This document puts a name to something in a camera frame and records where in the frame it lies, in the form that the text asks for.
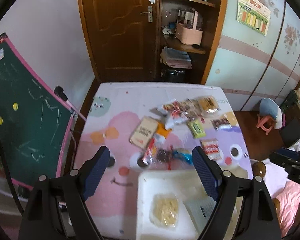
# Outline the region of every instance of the cartoon tablecloth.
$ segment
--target cartoon tablecloth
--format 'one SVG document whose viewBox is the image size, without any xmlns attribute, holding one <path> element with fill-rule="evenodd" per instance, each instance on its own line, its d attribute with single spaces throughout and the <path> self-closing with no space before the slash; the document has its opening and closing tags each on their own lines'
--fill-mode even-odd
<svg viewBox="0 0 300 240">
<path fill-rule="evenodd" d="M 129 142 L 129 138 L 143 116 L 160 119 L 154 110 L 169 100 L 212 95 L 221 111 L 219 117 L 227 117 L 231 129 L 215 130 L 206 122 L 205 139 L 216 138 L 222 152 L 220 166 L 246 172 L 253 178 L 248 151 L 234 113 L 221 88 L 178 83 L 103 83 L 100 85 L 78 146 L 74 168 L 91 159 L 101 145 L 110 149 L 111 167 L 108 167 L 95 194 L 86 201 L 87 208 L 100 233 L 118 239 L 135 239 L 138 176 L 146 168 L 137 163 L 141 150 Z M 175 126 L 165 147 L 185 148 L 190 152 L 200 146 L 185 124 Z M 171 163 L 171 169 L 193 168 L 179 161 Z"/>
</svg>

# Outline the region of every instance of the stack of folded cloth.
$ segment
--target stack of folded cloth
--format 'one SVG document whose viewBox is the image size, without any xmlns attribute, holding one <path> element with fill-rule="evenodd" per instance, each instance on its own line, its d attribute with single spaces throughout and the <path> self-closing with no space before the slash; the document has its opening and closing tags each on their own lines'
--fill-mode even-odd
<svg viewBox="0 0 300 240">
<path fill-rule="evenodd" d="M 191 59 L 187 52 L 165 47 L 160 54 L 160 62 L 173 68 L 192 69 Z"/>
</svg>

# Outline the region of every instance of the green chalkboard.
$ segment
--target green chalkboard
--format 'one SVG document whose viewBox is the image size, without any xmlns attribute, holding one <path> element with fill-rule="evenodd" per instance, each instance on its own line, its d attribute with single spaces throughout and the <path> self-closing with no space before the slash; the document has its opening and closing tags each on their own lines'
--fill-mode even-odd
<svg viewBox="0 0 300 240">
<path fill-rule="evenodd" d="M 60 150 L 72 120 L 72 112 L 31 71 L 3 33 L 0 36 L 0 140 L 11 177 L 29 186 L 42 174 L 56 176 Z"/>
</svg>

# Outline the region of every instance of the silver bolt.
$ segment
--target silver bolt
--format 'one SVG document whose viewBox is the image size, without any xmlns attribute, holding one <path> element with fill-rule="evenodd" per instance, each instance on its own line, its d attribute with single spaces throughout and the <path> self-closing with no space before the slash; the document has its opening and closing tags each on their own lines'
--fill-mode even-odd
<svg viewBox="0 0 300 240">
<path fill-rule="evenodd" d="M 222 173 L 225 177 L 231 177 L 232 173 L 230 171 L 223 171 Z"/>
<path fill-rule="evenodd" d="M 46 175 L 41 175 L 41 176 L 39 177 L 39 181 L 44 181 L 44 180 L 46 180 L 46 178 L 47 178 Z"/>
<path fill-rule="evenodd" d="M 78 170 L 72 170 L 72 171 L 70 171 L 70 175 L 71 176 L 76 176 L 76 175 L 78 175 L 79 174 L 79 171 Z"/>
<path fill-rule="evenodd" d="M 256 179 L 257 182 L 261 182 L 262 181 L 262 178 L 260 176 L 258 176 L 258 175 L 255 176 L 254 178 Z"/>
</svg>

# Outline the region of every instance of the white tray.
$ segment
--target white tray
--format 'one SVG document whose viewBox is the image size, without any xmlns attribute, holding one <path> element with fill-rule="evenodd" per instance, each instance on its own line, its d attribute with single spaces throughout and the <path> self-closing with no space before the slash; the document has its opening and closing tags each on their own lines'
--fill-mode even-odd
<svg viewBox="0 0 300 240">
<path fill-rule="evenodd" d="M 154 195 L 173 193 L 179 200 L 178 221 L 174 228 L 160 228 L 150 222 Z M 207 193 L 193 170 L 144 171 L 139 175 L 136 240 L 193 240 L 199 237 L 186 207 L 187 199 L 204 198 Z M 242 197 L 237 198 L 224 240 L 231 239 L 238 221 Z"/>
</svg>

